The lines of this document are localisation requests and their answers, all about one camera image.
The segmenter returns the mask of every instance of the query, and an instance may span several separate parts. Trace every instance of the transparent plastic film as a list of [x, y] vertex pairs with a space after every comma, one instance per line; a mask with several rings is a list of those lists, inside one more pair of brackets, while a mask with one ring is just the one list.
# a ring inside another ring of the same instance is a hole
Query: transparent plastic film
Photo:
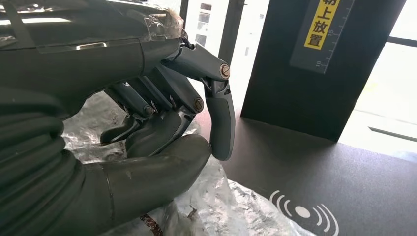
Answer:
[[85, 50], [181, 37], [174, 10], [140, 0], [0, 0], [0, 50]]

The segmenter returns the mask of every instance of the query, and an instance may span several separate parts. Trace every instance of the window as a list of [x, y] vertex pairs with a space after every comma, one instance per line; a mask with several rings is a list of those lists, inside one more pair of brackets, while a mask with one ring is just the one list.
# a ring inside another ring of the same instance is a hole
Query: window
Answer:
[[207, 23], [204, 23], [204, 22], [199, 22], [197, 24], [197, 29], [202, 30], [202, 31], [208, 31], [209, 30], [209, 25]]
[[208, 23], [210, 21], [210, 14], [200, 12], [198, 21]]
[[203, 47], [206, 45], [207, 36], [198, 34], [196, 35], [196, 42], [201, 44]]
[[200, 9], [202, 9], [202, 10], [207, 10], [207, 11], [211, 11], [211, 5], [210, 5], [210, 4], [205, 4], [205, 3], [202, 3], [202, 4], [200, 5]]

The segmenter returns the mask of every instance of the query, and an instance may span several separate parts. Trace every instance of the yellow label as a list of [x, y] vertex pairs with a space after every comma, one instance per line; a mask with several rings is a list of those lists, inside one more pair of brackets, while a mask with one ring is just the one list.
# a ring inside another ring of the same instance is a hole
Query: yellow label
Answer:
[[341, 0], [320, 0], [304, 47], [321, 50]]

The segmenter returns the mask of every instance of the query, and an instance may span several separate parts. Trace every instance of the plastic wrap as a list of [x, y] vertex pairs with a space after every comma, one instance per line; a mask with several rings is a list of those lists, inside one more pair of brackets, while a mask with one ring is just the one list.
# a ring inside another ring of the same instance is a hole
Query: plastic wrap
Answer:
[[[125, 113], [104, 93], [87, 100], [66, 120], [66, 148], [82, 162], [125, 158], [123, 142], [99, 144], [100, 133], [121, 122]], [[193, 122], [186, 133], [199, 133]], [[118, 226], [103, 236], [313, 235], [288, 219], [268, 199], [228, 180], [219, 161], [211, 157], [192, 187], [167, 206]]]
[[179, 38], [182, 26], [174, 10], [139, 0], [0, 0], [0, 50], [54, 52], [164, 41]]

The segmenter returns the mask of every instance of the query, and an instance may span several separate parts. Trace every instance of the wireless charging icon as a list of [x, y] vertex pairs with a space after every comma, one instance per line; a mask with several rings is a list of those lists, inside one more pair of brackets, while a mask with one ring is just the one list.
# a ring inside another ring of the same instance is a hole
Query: wireless charging icon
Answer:
[[[276, 190], [275, 192], [273, 192], [271, 196], [269, 197], [269, 201], [275, 204], [281, 213], [283, 213], [283, 210], [281, 208], [281, 206], [283, 206], [284, 211], [287, 214], [287, 216], [292, 218], [293, 215], [288, 210], [288, 204], [291, 202], [291, 200], [289, 199], [284, 200], [285, 195], [278, 196], [279, 195], [278, 193], [280, 193], [279, 190]], [[294, 211], [296, 212], [297, 215], [301, 216], [304, 219], [316, 218], [317, 226], [321, 226], [322, 224], [326, 226], [323, 229], [323, 232], [325, 233], [327, 233], [330, 230], [331, 226], [333, 225], [334, 226], [333, 236], [339, 235], [339, 224], [337, 223], [336, 217], [334, 217], [333, 213], [331, 213], [329, 208], [327, 208], [327, 206], [325, 206], [324, 204], [316, 205], [315, 207], [312, 207], [311, 210], [303, 206], [296, 206], [294, 208]]]

